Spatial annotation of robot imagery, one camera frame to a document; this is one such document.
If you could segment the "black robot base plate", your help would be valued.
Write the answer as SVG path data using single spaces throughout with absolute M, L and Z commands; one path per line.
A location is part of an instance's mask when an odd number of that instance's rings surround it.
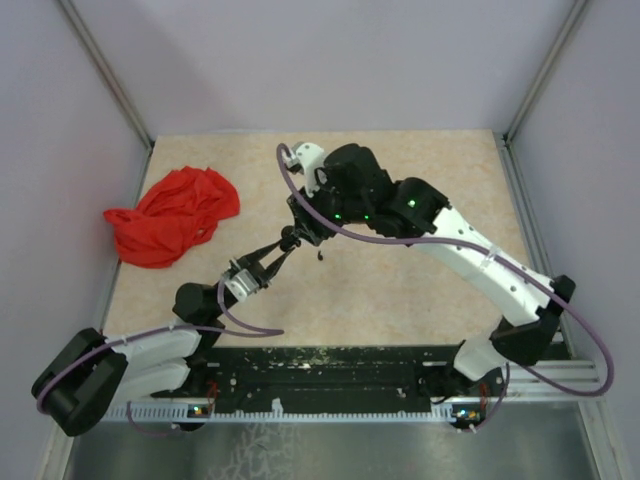
M 502 390 L 492 368 L 478 381 L 453 370 L 454 346 L 215 347 L 179 390 L 159 399 L 202 398 L 218 413 L 428 413 L 455 397 L 484 403 Z

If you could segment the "black round case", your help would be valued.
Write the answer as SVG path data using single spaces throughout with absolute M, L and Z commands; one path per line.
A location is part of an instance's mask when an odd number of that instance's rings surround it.
M 301 246 L 301 239 L 296 231 L 296 228 L 292 225 L 285 226 L 281 230 L 281 240 L 279 242 L 279 248 L 282 252 L 290 252 Z

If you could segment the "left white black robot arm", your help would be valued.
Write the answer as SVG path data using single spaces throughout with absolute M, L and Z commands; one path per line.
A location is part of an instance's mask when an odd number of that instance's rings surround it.
M 232 308 L 269 287 L 300 243 L 285 238 L 230 262 L 213 285 L 185 283 L 175 294 L 173 319 L 163 327 L 120 336 L 94 328 L 77 332 L 34 381 L 39 413 L 69 437 L 92 429 L 112 406 L 156 393 L 194 397 L 208 384 L 204 353 L 222 336 L 269 338 L 275 327 L 240 320 Z

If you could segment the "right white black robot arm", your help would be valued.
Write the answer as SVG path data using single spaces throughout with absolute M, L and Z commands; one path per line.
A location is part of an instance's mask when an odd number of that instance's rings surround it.
M 463 341 L 451 360 L 446 380 L 454 393 L 470 395 L 508 361 L 531 367 L 542 358 L 575 290 L 570 278 L 549 278 L 515 261 L 426 181 L 392 180 L 367 147 L 351 143 L 325 153 L 309 142 L 281 144 L 276 155 L 285 179 L 305 179 L 288 203 L 308 242 L 318 246 L 347 235 L 349 224 L 363 224 L 374 233 L 369 242 L 425 252 L 499 309 L 496 326 Z

